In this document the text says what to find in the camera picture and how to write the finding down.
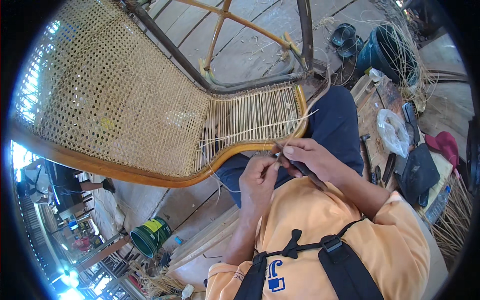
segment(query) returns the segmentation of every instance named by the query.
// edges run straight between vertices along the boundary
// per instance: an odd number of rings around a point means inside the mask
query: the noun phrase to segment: orange shirt
[[[292,179],[274,191],[267,217],[259,222],[255,247],[267,253],[282,250],[293,229],[302,230],[298,245],[317,243],[360,219],[353,203],[332,184],[321,192],[308,179]],[[373,222],[354,224],[341,238],[358,255],[385,300],[420,299],[427,283],[430,251],[409,204],[394,192]],[[298,258],[268,257],[263,299],[338,299],[318,260],[319,249],[298,252]],[[208,272],[207,300],[233,299],[251,262],[218,263]]]

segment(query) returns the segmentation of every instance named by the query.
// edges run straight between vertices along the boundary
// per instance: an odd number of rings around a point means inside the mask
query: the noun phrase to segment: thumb
[[[265,173],[264,183],[267,185],[275,185],[280,165],[279,162],[276,162],[268,167],[267,172]]]
[[[307,151],[294,146],[285,146],[285,148],[283,148],[283,154],[286,158],[294,161],[301,161],[305,163],[308,160]]]

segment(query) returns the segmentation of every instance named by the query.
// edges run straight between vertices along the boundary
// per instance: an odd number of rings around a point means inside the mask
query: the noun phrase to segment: hand
[[[242,217],[257,221],[270,206],[280,163],[269,156],[254,156],[240,176]]]
[[[285,140],[279,144],[285,145],[286,142]],[[280,149],[274,146],[272,153],[278,152]],[[313,139],[291,139],[283,148],[283,154],[290,160],[303,162],[317,175],[318,179],[328,181],[335,186],[340,185],[351,173],[351,169],[347,165]],[[283,167],[291,176],[302,177],[302,173],[291,165],[288,159],[281,157],[280,161]]]

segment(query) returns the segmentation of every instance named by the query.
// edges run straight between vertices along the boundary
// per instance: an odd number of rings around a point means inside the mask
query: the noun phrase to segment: cane webbing
[[[65,1],[32,50],[16,120],[46,141],[131,168],[188,177],[215,159],[216,138],[218,150],[279,139],[299,115],[292,84],[230,96],[197,88],[109,0]]]

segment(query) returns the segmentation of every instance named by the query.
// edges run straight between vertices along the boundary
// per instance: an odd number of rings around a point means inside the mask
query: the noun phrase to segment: dark blue pants
[[[330,151],[341,162],[354,169],[360,176],[363,172],[363,159],[360,154],[360,138],[357,108],[350,92],[343,86],[332,86],[328,93],[315,103],[308,121],[304,138],[312,138]],[[245,170],[249,158],[235,154],[216,172],[220,180],[232,191],[239,191],[239,178]],[[281,167],[275,188],[293,179]],[[241,207],[240,193],[231,192],[233,200]]]

